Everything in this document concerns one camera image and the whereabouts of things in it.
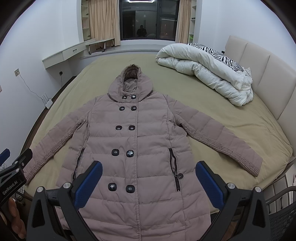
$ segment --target human hand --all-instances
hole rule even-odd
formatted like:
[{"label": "human hand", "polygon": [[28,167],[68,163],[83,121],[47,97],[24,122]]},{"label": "human hand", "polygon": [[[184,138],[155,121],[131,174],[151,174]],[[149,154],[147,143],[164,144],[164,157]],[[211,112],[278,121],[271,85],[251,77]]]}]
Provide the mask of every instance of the human hand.
[{"label": "human hand", "polygon": [[[18,235],[18,237],[20,239],[25,238],[25,236],[27,234],[25,224],[24,224],[23,220],[21,220],[20,213],[17,209],[17,205],[12,198],[9,198],[9,200],[8,200],[8,210],[9,210],[10,214],[13,216],[13,219],[11,222],[12,230]],[[4,215],[1,212],[0,212],[0,215],[7,225],[7,220],[4,217]]]}]

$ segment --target drawer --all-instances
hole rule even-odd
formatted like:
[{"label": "drawer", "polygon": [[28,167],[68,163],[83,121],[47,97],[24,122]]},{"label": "drawer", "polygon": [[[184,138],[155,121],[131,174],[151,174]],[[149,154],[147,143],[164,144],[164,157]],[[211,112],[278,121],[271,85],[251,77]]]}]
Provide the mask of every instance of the drawer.
[{"label": "drawer", "polygon": [[71,48],[65,49],[62,54],[63,54],[63,58],[64,60],[67,60],[68,58],[71,58],[72,56],[74,56],[75,54],[83,51],[86,49],[86,45],[85,43],[81,43],[78,45],[75,45]]}]

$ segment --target bed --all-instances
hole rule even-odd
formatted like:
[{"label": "bed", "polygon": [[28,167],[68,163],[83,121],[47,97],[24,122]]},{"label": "bed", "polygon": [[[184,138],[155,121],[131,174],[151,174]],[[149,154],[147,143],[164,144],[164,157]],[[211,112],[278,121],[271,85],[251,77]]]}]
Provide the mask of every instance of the bed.
[{"label": "bed", "polygon": [[[152,79],[155,90],[221,122],[263,158],[260,173],[254,177],[230,157],[189,137],[196,162],[204,160],[226,183],[232,182],[238,188],[265,188],[296,155],[295,151],[293,155],[293,147],[296,150],[296,71],[267,50],[233,36],[226,44],[225,55],[243,67],[251,68],[255,94],[253,101],[245,106],[232,105],[196,77],[158,65],[155,54],[103,56],[83,69],[61,93],[39,127],[31,148],[69,112],[107,93],[109,85],[124,67],[137,64]],[[55,188],[70,141],[26,187],[30,195],[34,195],[39,186]]]}]

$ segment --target cable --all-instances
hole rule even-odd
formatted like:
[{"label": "cable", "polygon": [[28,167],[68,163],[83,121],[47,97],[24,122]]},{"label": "cable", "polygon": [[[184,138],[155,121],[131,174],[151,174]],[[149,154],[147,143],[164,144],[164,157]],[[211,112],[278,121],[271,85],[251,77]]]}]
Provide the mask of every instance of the cable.
[{"label": "cable", "polygon": [[25,82],[25,80],[24,80],[24,78],[20,75],[20,77],[23,79],[23,81],[24,81],[24,83],[25,83],[25,85],[28,87],[28,89],[29,89],[29,91],[31,91],[31,89],[29,88],[29,86],[26,84],[26,82]]},{"label": "cable", "polygon": [[19,191],[16,191],[16,193],[17,193],[18,195],[22,196],[23,198],[28,199],[28,200],[31,201],[31,202],[33,201],[32,198],[25,196],[24,194],[20,193]]}]

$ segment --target duvet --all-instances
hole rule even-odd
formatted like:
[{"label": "duvet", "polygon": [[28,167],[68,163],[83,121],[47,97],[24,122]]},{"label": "duvet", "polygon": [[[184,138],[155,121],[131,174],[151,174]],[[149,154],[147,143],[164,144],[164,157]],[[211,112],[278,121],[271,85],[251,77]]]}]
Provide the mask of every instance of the duvet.
[{"label": "duvet", "polygon": [[207,52],[182,43],[163,47],[156,59],[159,65],[196,76],[233,105],[242,106],[253,99],[252,75],[249,68],[243,72],[234,71]]}]

